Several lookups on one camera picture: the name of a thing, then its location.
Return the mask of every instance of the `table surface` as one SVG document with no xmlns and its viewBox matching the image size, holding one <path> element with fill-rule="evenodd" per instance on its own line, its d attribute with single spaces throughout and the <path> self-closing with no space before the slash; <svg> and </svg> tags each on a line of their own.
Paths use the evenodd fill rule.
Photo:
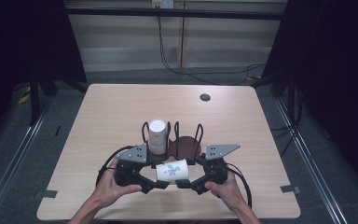
<svg viewBox="0 0 358 224">
<path fill-rule="evenodd" d="M 204 102 L 203 93 L 211 96 Z M 294 218 L 300 215 L 293 192 L 251 87 L 195 85 L 93 84 L 79 109 L 48 190 L 37 211 L 42 220 L 70 219 L 95 188 L 98 170 L 117 149 L 143 143 L 142 125 L 152 119 L 180 122 L 180 135 L 193 136 L 202 124 L 202 151 L 208 144 L 241 144 L 225 156 L 240 168 L 253 195 L 253 209 L 260 218 Z M 199 165 L 189 166 L 190 181 L 204 175 Z M 141 174 L 156 180 L 156 170 Z M 246 199 L 243 184 L 237 178 Z M 95 218 L 110 220 L 232 219 L 235 214 L 211 192 L 198 195 L 191 189 L 153 189 L 120 198 Z"/>
</svg>

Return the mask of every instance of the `white paper cup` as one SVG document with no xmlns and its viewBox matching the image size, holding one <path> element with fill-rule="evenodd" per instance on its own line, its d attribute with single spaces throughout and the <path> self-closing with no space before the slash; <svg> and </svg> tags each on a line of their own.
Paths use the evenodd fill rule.
<svg viewBox="0 0 358 224">
<path fill-rule="evenodd" d="M 149 150 L 155 155 L 166 152 L 167 129 L 164 120 L 153 119 L 149 124 Z"/>
<path fill-rule="evenodd" d="M 172 182 L 173 180 L 188 179 L 187 161 L 173 161 L 156 166 L 157 180 Z"/>
</svg>

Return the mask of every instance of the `black curtain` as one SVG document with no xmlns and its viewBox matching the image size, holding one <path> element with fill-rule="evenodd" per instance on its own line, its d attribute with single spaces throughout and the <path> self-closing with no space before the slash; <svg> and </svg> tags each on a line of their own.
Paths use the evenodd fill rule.
<svg viewBox="0 0 358 224">
<path fill-rule="evenodd" d="M 64 8 L 62 0 L 0 1 L 0 118 L 13 88 L 35 78 L 46 94 L 52 80 L 87 82 L 68 15 L 41 8 Z"/>
<path fill-rule="evenodd" d="M 263 76 L 281 94 L 291 78 L 358 172 L 358 0 L 289 0 Z"/>
</svg>

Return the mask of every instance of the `controller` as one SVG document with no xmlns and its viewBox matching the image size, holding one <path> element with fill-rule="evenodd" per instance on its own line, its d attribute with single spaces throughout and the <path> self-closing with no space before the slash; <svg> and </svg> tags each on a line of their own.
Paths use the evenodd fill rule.
<svg viewBox="0 0 358 224">
<path fill-rule="evenodd" d="M 206 153 L 202 153 L 196 158 L 186 159 L 187 164 L 199 164 L 203 167 L 205 175 L 190 182 L 188 179 L 175 180 L 179 189 L 193 189 L 198 194 L 208 191 L 204 185 L 208 181 L 216 184 L 223 184 L 227 180 L 227 164 L 223 157 L 228 153 L 239 148 L 240 145 L 208 145 Z M 140 185 L 142 192 L 147 194 L 152 189 L 166 189 L 171 183 L 166 181 L 152 181 L 142 175 L 140 171 L 151 166 L 155 169 L 156 165 L 161 164 L 160 161 L 152 161 L 147 158 L 147 145 L 132 147 L 128 150 L 121 151 L 116 155 L 118 159 L 117 165 L 117 184 L 120 186 L 128 186 L 131 184 Z"/>
</svg>

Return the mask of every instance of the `electrical outlet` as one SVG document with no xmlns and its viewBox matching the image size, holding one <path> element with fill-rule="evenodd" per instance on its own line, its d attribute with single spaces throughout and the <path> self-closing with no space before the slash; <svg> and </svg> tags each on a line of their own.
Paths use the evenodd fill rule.
<svg viewBox="0 0 358 224">
<path fill-rule="evenodd" d="M 162 0 L 162 8 L 173 9 L 173 0 Z"/>
<path fill-rule="evenodd" d="M 152 8 L 162 8 L 162 0 L 152 0 Z"/>
</svg>

